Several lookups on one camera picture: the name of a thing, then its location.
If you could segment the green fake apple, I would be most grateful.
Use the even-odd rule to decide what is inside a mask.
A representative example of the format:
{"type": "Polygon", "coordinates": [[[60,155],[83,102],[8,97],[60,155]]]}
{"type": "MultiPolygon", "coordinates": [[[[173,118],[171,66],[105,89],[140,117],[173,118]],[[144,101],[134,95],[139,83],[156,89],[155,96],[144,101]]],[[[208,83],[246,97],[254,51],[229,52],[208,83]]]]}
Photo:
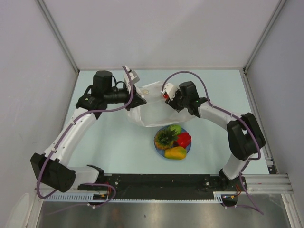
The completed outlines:
{"type": "Polygon", "coordinates": [[[182,127],[177,124],[170,125],[169,128],[171,131],[174,131],[176,135],[182,133],[182,127]]]}

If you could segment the white plastic bag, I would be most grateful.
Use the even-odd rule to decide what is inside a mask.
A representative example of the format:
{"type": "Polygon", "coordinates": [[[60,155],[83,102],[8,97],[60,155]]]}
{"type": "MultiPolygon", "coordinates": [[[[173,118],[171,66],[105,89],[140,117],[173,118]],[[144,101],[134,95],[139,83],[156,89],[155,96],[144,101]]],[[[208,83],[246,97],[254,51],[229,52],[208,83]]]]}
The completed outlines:
{"type": "Polygon", "coordinates": [[[128,120],[138,126],[143,127],[162,127],[193,119],[187,109],[176,112],[165,103],[161,94],[163,82],[157,81],[138,88],[147,104],[138,106],[127,111],[128,120]]]}

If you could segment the red fake pepper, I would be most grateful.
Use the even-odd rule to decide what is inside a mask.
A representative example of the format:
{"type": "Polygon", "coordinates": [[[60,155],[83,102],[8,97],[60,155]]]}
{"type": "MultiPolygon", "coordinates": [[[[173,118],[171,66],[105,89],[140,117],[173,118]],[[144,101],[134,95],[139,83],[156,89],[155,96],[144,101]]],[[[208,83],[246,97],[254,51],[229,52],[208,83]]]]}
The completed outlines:
{"type": "Polygon", "coordinates": [[[180,147],[187,148],[191,143],[191,136],[189,133],[184,132],[177,135],[176,144],[180,147]]]}

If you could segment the orange fake pineapple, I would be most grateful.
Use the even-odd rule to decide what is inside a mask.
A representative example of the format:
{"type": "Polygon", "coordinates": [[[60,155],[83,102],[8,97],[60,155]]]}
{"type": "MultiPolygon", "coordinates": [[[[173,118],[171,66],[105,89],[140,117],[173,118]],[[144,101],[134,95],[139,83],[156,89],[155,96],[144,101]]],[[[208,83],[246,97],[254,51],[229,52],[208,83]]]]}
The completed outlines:
{"type": "Polygon", "coordinates": [[[162,128],[154,136],[154,145],[159,150],[170,149],[177,140],[177,132],[170,127],[162,128]]]}

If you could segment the yellow fake fruit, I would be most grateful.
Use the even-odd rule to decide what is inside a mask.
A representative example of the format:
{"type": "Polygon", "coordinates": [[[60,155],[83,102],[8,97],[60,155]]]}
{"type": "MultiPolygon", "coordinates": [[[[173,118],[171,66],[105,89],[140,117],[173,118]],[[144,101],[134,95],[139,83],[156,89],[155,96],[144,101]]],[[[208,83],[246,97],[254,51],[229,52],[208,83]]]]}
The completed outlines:
{"type": "Polygon", "coordinates": [[[187,150],[183,147],[173,147],[165,150],[164,157],[173,160],[182,160],[186,158],[187,150]]]}

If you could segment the blue plastic plate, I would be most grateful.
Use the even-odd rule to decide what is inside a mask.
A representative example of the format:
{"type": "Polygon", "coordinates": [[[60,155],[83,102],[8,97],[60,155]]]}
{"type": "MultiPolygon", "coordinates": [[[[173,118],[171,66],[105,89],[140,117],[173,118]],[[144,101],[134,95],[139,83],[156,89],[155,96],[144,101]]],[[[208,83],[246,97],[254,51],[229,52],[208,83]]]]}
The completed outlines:
{"type": "MultiPolygon", "coordinates": [[[[190,151],[190,149],[191,149],[191,144],[192,144],[192,142],[190,143],[190,145],[186,148],[186,150],[187,150],[187,154],[189,153],[189,151],[190,151]]],[[[171,148],[173,148],[173,147],[178,147],[178,145],[176,144],[176,141],[174,142],[174,144],[173,144],[173,146],[171,147],[171,148]]],[[[165,152],[165,150],[159,150],[159,149],[157,149],[156,147],[155,147],[155,149],[156,149],[156,151],[158,152],[158,154],[159,155],[161,155],[162,157],[164,157],[164,152],[165,152]]]]}

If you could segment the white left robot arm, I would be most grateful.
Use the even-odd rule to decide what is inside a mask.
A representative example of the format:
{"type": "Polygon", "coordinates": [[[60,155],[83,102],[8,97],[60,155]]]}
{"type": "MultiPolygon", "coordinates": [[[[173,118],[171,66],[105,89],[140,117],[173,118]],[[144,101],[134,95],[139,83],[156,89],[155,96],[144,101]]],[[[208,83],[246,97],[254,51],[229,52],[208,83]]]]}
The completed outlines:
{"type": "Polygon", "coordinates": [[[32,155],[30,163],[37,178],[37,195],[41,199],[47,198],[40,192],[41,184],[60,192],[67,192],[80,185],[90,185],[95,190],[104,186],[102,169],[93,165],[69,168],[68,164],[80,140],[102,113],[122,109],[129,111],[146,104],[142,92],[135,86],[140,80],[137,73],[127,66],[123,69],[122,88],[117,88],[118,82],[112,72],[97,71],[93,83],[79,98],[70,120],[55,141],[43,153],[32,155]]]}

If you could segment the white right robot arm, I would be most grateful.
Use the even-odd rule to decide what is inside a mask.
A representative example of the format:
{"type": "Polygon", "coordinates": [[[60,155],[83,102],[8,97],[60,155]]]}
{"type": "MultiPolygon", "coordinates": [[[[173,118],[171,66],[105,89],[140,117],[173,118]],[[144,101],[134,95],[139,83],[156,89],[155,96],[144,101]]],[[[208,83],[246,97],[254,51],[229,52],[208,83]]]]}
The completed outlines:
{"type": "Polygon", "coordinates": [[[178,87],[165,83],[162,94],[175,111],[187,109],[190,115],[206,119],[227,131],[231,156],[219,171],[219,185],[223,190],[231,190],[236,178],[251,160],[261,158],[260,149],[266,144],[263,133],[252,113],[236,114],[213,105],[209,98],[199,97],[192,81],[178,87]]]}

